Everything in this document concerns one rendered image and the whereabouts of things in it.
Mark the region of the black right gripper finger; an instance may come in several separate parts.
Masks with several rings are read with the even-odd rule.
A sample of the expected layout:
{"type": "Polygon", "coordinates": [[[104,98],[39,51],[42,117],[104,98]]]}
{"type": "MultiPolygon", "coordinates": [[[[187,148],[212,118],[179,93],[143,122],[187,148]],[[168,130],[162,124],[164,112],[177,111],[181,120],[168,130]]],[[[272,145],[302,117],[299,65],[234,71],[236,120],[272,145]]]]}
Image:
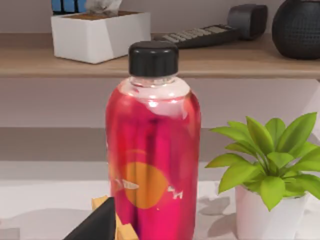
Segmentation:
{"type": "Polygon", "coordinates": [[[62,240],[115,240],[115,201],[109,197],[62,240]]]}

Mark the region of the yellow wooden block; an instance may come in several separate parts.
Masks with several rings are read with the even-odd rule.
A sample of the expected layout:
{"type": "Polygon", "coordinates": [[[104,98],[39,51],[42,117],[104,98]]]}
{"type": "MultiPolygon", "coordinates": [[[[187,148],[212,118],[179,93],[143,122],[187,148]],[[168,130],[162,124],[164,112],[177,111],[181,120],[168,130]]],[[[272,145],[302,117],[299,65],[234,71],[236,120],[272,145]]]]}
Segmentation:
{"type": "MultiPolygon", "coordinates": [[[[91,199],[92,211],[100,207],[108,198],[109,197],[107,195],[97,197],[97,198],[92,198],[91,199]]],[[[116,221],[115,240],[139,240],[139,237],[136,234],[132,225],[130,223],[123,224],[117,213],[115,213],[115,221],[116,221]]]]}

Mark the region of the red bottle with black cap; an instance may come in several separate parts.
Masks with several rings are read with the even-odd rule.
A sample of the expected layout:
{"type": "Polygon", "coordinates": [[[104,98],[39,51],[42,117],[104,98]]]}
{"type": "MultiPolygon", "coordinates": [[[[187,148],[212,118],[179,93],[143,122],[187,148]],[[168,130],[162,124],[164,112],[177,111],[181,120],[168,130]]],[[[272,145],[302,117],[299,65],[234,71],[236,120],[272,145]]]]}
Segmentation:
{"type": "Polygon", "coordinates": [[[139,240],[192,240],[196,221],[201,111],[178,77],[167,41],[128,49],[129,76],[106,105],[108,176],[115,211],[139,240]]]}

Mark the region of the green plant in white pot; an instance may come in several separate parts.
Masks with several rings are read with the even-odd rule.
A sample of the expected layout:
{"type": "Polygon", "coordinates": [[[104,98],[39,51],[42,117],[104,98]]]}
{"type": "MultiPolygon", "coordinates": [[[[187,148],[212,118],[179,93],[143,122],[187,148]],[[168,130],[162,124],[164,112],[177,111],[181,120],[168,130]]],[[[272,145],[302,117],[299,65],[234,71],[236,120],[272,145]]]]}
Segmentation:
{"type": "Polygon", "coordinates": [[[226,169],[219,193],[235,190],[238,240],[294,240],[307,197],[320,200],[320,145],[308,141],[316,119],[316,112],[289,125],[247,117],[212,129],[232,140],[207,167],[226,169]]]}

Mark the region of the white square planter box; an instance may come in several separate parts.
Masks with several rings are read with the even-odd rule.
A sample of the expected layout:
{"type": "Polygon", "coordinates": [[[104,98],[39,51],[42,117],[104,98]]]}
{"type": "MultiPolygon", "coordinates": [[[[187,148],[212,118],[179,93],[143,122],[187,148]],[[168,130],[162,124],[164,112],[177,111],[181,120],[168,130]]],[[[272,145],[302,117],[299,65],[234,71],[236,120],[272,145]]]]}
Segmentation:
{"type": "Polygon", "coordinates": [[[85,12],[52,15],[53,54],[99,64],[127,55],[130,45],[151,39],[151,14],[120,10],[123,0],[86,0],[85,12]]]}

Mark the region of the wooden shelf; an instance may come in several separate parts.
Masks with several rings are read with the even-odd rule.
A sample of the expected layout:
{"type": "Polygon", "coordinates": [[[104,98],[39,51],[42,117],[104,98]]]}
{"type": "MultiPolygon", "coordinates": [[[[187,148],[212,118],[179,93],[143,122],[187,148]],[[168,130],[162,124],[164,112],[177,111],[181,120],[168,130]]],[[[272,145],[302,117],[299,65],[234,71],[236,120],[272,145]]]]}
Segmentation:
{"type": "MultiPolygon", "coordinates": [[[[320,60],[281,57],[268,35],[256,41],[183,49],[179,52],[182,78],[316,79],[320,60]]],[[[128,59],[87,64],[56,58],[49,33],[0,33],[1,78],[124,78],[128,59]]]]}

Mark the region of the black calculator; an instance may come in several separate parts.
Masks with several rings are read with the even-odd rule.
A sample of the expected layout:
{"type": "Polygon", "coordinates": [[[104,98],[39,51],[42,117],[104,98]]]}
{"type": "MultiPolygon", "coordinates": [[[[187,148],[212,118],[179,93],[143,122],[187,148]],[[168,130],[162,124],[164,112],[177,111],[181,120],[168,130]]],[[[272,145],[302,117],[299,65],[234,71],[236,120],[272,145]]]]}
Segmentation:
{"type": "Polygon", "coordinates": [[[179,49],[195,49],[219,46],[240,38],[240,31],[224,24],[192,28],[178,32],[155,35],[153,40],[175,44],[179,49]]]}

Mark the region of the blue and black cube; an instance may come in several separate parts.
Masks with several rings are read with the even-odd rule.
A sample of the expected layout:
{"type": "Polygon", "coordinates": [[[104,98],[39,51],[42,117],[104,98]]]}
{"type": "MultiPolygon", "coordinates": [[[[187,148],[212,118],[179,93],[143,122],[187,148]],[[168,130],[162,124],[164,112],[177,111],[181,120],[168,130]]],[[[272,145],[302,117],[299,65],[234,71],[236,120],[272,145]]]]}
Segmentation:
{"type": "Polygon", "coordinates": [[[84,13],[86,0],[51,0],[54,15],[84,13]]]}

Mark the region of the dark grey rounded block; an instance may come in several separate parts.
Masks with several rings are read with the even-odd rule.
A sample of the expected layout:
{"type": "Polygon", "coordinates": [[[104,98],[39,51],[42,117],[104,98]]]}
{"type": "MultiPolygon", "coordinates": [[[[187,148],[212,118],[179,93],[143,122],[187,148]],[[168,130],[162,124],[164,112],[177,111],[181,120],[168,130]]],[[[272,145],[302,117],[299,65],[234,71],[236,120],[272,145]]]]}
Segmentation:
{"type": "Polygon", "coordinates": [[[268,7],[264,4],[233,6],[228,12],[227,25],[239,31],[241,40],[253,41],[265,33],[268,13],[268,7]]]}

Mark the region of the black round textured vase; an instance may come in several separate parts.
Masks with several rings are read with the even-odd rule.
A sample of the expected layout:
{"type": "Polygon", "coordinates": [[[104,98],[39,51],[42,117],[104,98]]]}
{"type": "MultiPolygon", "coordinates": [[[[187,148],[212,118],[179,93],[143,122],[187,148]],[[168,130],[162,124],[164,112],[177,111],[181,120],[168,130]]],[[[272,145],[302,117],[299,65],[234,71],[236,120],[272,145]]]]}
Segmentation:
{"type": "Polygon", "coordinates": [[[320,0],[285,0],[274,15],[271,34],[282,56],[320,59],[320,0]]]}

